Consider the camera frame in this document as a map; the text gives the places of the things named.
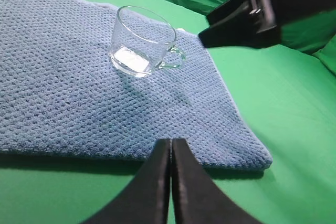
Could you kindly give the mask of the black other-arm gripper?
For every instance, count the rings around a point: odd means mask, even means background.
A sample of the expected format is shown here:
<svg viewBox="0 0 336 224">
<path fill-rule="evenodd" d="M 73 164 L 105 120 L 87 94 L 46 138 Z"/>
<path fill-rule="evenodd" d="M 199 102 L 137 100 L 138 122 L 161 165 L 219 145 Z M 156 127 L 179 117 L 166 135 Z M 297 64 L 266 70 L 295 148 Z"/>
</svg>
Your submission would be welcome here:
<svg viewBox="0 0 336 224">
<path fill-rule="evenodd" d="M 281 42 L 280 26 L 334 9 L 335 0 L 227 0 L 198 37 L 205 48 L 267 48 Z"/>
</svg>

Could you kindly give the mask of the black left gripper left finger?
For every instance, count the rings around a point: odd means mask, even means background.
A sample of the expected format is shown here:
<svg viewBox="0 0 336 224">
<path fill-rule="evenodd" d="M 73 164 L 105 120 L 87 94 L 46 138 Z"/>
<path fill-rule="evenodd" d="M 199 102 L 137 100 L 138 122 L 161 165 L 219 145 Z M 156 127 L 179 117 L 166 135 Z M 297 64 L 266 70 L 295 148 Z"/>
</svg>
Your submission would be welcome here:
<svg viewBox="0 0 336 224">
<path fill-rule="evenodd" d="M 123 191 L 83 223 L 167 223 L 170 151 L 169 139 L 157 140 L 148 160 Z"/>
</svg>

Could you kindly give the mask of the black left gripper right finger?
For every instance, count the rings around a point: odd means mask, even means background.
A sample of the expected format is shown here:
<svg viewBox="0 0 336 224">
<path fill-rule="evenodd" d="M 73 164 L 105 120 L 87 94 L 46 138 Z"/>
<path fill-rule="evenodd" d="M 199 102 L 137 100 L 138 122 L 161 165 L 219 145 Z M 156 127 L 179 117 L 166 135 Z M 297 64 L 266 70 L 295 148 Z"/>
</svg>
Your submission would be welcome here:
<svg viewBox="0 0 336 224">
<path fill-rule="evenodd" d="M 171 165 L 176 223 L 260 223 L 215 185 L 183 138 L 172 140 Z"/>
</svg>

